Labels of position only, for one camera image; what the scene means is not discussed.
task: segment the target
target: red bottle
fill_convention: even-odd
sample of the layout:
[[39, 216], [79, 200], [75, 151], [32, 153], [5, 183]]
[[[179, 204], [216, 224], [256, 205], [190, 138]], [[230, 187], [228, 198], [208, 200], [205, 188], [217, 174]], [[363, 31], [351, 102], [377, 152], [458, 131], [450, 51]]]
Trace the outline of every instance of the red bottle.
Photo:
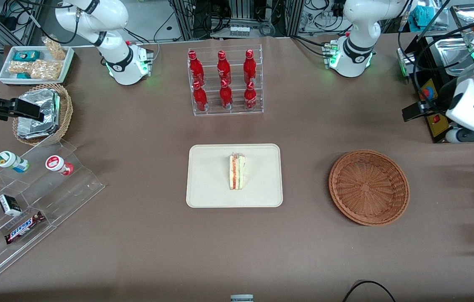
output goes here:
[[246, 60], [244, 61], [244, 83], [256, 82], [256, 61], [254, 60], [254, 51], [246, 51]]
[[233, 108], [233, 93], [229, 88], [228, 81], [226, 79], [220, 81], [220, 99], [222, 100], [222, 107], [226, 110]]
[[256, 90], [254, 89], [254, 83], [249, 82], [246, 85], [246, 91], [244, 92], [244, 107], [247, 110], [253, 110], [256, 107]]
[[227, 80], [228, 84], [231, 85], [231, 68], [229, 67], [229, 62], [225, 58], [225, 51], [220, 50], [218, 52], [218, 75], [221, 80]]
[[194, 81], [194, 101], [196, 102], [196, 107], [199, 111], [208, 111], [209, 104], [207, 102], [207, 94], [203, 90], [202, 85], [199, 81]]
[[200, 82], [202, 86], [205, 85], [205, 73], [203, 71], [203, 65], [200, 60], [198, 60], [194, 50], [189, 51], [189, 59], [192, 78], [194, 81]]

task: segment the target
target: table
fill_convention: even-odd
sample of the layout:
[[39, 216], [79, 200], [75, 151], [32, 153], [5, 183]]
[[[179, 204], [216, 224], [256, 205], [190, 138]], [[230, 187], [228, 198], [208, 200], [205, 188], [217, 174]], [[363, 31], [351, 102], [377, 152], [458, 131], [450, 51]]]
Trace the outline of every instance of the table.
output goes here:
[[[433, 145], [423, 119], [403, 122], [415, 95], [395, 38], [380, 38], [358, 78], [325, 70], [289, 38], [163, 44], [153, 76], [134, 86], [117, 84], [95, 48], [78, 48], [65, 138], [108, 186], [0, 275], [0, 301], [341, 301], [359, 279], [399, 301], [474, 301], [474, 143]], [[265, 114], [194, 117], [187, 48], [258, 42]], [[0, 84], [0, 97], [27, 90]], [[214, 143], [277, 144], [283, 204], [189, 208], [189, 149]], [[11, 122], [0, 122], [4, 149], [28, 149]], [[330, 168], [354, 149], [404, 170], [411, 201], [393, 224], [354, 224], [329, 197]], [[388, 296], [366, 284], [351, 300]]]

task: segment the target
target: acrylic bottle rack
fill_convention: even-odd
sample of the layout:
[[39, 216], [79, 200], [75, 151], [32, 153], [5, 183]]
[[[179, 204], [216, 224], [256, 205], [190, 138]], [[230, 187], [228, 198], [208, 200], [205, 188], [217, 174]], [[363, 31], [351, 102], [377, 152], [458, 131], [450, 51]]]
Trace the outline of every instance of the acrylic bottle rack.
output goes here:
[[[256, 60], [256, 107], [253, 111], [248, 111], [244, 107], [244, 92], [246, 83], [244, 82], [244, 60], [246, 59], [246, 50], [254, 51], [254, 60]], [[190, 60], [187, 61], [187, 69], [189, 71], [190, 96], [192, 98], [192, 109], [195, 116], [209, 115], [242, 115], [257, 114], [265, 111], [265, 99], [263, 96], [263, 50], [261, 44], [247, 46], [218, 46], [218, 47], [198, 47], [189, 48], [196, 51], [198, 59], [203, 65], [206, 83], [203, 89], [207, 94], [209, 103], [208, 111], [202, 112], [196, 108], [194, 102], [194, 88], [192, 86], [194, 80], [190, 71]], [[220, 99], [220, 77], [218, 76], [218, 51], [224, 50], [231, 67], [231, 91], [233, 92], [233, 108], [226, 110], [222, 107]]]
[[[23, 210], [12, 217], [5, 215], [0, 206], [0, 274], [104, 188], [97, 176], [82, 166], [75, 149], [65, 140], [51, 136], [21, 156], [30, 163], [26, 172], [0, 171], [0, 195], [14, 197]], [[73, 173], [63, 176], [49, 171], [45, 161], [51, 155], [72, 163]], [[46, 219], [7, 245], [4, 236], [38, 211]]]

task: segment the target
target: white plastic tray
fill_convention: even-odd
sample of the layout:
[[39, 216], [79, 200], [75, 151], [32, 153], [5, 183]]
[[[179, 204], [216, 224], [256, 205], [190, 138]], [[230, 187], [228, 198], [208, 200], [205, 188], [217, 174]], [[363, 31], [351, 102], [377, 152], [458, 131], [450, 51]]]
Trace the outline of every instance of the white plastic tray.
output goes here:
[[9, 85], [39, 85], [39, 84], [60, 84], [63, 83], [67, 71], [71, 65], [71, 61], [73, 60], [73, 55], [75, 51], [72, 47], [63, 46], [66, 52], [66, 58], [64, 59], [63, 63], [64, 66], [62, 67], [62, 71], [60, 72], [60, 76], [56, 81], [49, 81], [49, 80], [42, 80], [39, 78], [17, 78], [16, 74], [11, 74], [8, 72], [9, 63], [13, 60], [13, 57], [16, 52], [22, 52], [24, 50], [39, 50], [40, 52], [40, 59], [42, 60], [54, 60], [51, 56], [51, 53], [47, 50], [46, 46], [13, 46], [8, 53], [4, 61], [4, 65], [0, 71], [0, 81], [4, 84]]
[[[246, 156], [242, 190], [229, 189], [229, 156], [233, 152]], [[190, 148], [186, 203], [191, 208], [275, 208], [282, 202], [277, 145], [195, 145]]]

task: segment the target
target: wicker basket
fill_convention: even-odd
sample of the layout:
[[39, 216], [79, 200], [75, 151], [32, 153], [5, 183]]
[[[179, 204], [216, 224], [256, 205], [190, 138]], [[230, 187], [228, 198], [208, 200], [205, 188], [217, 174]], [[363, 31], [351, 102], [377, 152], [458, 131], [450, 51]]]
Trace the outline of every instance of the wicker basket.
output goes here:
[[329, 190], [344, 215], [366, 226], [394, 222], [410, 199], [401, 168], [373, 150], [352, 151], [340, 157], [330, 171]]
[[[71, 98], [69, 94], [67, 93], [67, 90], [60, 84], [42, 84], [30, 89], [30, 91], [40, 90], [40, 89], [45, 89], [45, 88], [54, 89], [56, 90], [56, 92], [58, 92], [58, 94], [60, 94], [60, 125], [59, 125], [58, 130], [55, 132], [55, 134], [53, 134], [53, 136], [56, 137], [57, 139], [61, 139], [62, 137], [64, 137], [64, 135], [67, 132], [67, 129], [69, 128], [69, 124], [71, 122], [71, 116], [73, 115], [73, 104], [71, 102]], [[38, 143], [40, 143], [42, 140], [47, 138], [47, 136], [45, 136], [43, 138], [24, 140], [17, 135], [17, 126], [18, 126], [18, 118], [14, 118], [13, 119], [13, 135], [21, 143], [26, 143], [28, 145], [35, 146]]]

